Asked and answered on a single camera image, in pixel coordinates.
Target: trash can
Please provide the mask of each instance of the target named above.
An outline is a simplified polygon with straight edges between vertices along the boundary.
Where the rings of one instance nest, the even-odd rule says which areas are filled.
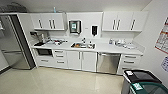
[[[162,83],[151,72],[144,70],[125,70],[123,76],[124,76],[124,82],[121,94],[129,94],[131,83],[138,83],[138,82],[154,82],[160,84]]]
[[[159,83],[139,82],[131,84],[129,94],[168,94],[168,89]]]

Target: microwave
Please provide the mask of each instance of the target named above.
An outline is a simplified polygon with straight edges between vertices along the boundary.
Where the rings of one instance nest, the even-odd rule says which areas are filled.
[[[38,55],[40,56],[52,56],[51,49],[37,49]]]

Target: ceiling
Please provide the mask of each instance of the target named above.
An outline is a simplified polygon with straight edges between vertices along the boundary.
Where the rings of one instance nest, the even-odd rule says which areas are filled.
[[[152,0],[12,0],[27,7],[30,12],[94,12],[142,10]]]

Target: gray floor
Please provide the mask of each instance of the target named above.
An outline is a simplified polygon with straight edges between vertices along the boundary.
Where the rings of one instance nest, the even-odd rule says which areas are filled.
[[[0,94],[120,94],[122,76],[40,67],[0,75]]]

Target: stainless steel dishwasher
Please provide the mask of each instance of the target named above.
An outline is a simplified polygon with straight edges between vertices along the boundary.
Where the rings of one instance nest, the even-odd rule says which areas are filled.
[[[116,74],[121,54],[98,53],[97,72]]]

